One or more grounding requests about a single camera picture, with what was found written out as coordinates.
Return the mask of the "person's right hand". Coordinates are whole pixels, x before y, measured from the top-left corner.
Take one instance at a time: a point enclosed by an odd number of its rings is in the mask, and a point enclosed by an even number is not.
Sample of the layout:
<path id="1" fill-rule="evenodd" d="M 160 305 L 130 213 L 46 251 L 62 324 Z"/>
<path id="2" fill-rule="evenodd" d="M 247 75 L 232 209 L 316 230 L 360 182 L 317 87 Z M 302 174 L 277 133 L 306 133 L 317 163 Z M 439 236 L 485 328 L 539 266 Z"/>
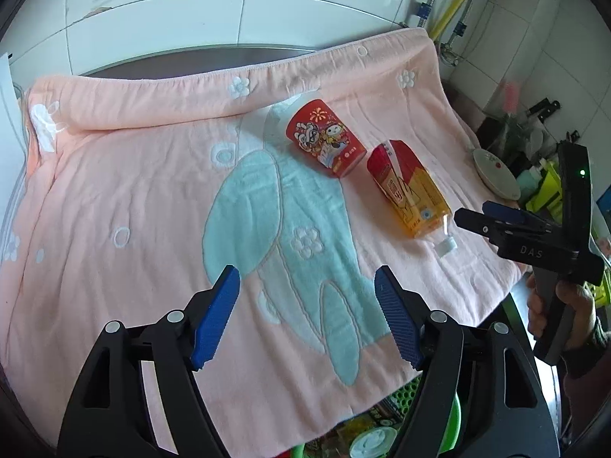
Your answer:
<path id="1" fill-rule="evenodd" d="M 527 279 L 526 286 L 529 288 L 527 329 L 534 337 L 540 338 L 547 325 L 545 301 L 537 293 L 533 274 Z M 557 283 L 556 297 L 575 310 L 573 328 L 564 349 L 576 350 L 588 340 L 595 328 L 595 300 L 582 286 L 565 281 Z"/>

